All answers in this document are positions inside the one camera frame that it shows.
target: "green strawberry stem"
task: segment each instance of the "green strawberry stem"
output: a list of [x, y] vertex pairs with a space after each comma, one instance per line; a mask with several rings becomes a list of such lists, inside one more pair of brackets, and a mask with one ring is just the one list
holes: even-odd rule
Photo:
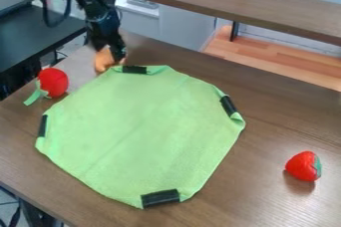
[[33, 102], [35, 102], [40, 97], [46, 97], [48, 98], [49, 92], [46, 92], [44, 90], [40, 89], [40, 81], [36, 81], [36, 90], [33, 92], [33, 94], [24, 102], [25, 106], [31, 105]]

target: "wooden table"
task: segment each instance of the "wooden table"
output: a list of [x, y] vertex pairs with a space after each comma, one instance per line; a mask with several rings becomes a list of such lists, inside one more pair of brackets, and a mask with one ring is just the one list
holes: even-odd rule
[[[30, 107], [27, 85], [0, 104], [0, 182], [67, 223], [107, 226], [323, 226], [341, 222], [340, 94], [141, 36], [125, 34], [134, 64], [167, 64], [229, 93], [246, 130], [191, 200], [139, 210], [107, 199], [59, 169], [34, 143], [51, 100]], [[71, 91], [93, 79], [87, 48], [63, 61]], [[286, 160], [313, 150], [323, 164], [315, 184], [283, 172]]]

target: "black table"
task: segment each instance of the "black table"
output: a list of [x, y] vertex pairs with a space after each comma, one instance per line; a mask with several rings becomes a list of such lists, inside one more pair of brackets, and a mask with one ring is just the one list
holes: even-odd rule
[[[55, 12], [50, 15], [52, 19], [60, 16]], [[0, 100], [32, 79], [26, 73], [34, 77], [39, 72], [40, 57], [86, 31], [81, 19], [69, 17], [59, 26], [48, 28], [42, 17], [42, 8], [29, 6], [0, 18]], [[13, 83], [18, 76], [26, 77]]]

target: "black metal frame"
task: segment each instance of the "black metal frame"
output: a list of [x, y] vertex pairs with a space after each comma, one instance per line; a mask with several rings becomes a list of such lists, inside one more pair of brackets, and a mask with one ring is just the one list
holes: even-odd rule
[[[18, 204], [19, 204], [19, 209], [17, 210], [15, 215], [13, 215], [12, 221], [9, 227], [16, 226], [16, 222], [19, 220], [21, 213], [23, 213], [23, 216], [26, 218], [26, 221], [29, 227], [64, 227], [63, 222], [43, 212], [42, 210], [36, 208], [35, 206], [31, 205], [25, 200], [18, 198], [16, 195], [6, 190], [4, 187], [0, 186], [0, 190], [7, 193], [13, 199], [18, 201]], [[1, 219], [0, 219], [0, 226], [6, 227], [6, 225]]]
[[232, 22], [232, 29], [231, 29], [231, 33], [229, 35], [229, 41], [233, 41], [237, 36], [238, 36], [238, 32], [239, 32], [239, 24], [238, 22]]

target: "green cloth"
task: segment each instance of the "green cloth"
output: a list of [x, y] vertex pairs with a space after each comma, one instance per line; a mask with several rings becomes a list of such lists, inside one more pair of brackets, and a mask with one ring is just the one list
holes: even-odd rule
[[101, 194], [143, 208], [141, 195], [198, 192], [245, 123], [224, 94], [170, 67], [149, 75], [111, 68], [45, 112], [36, 147]]

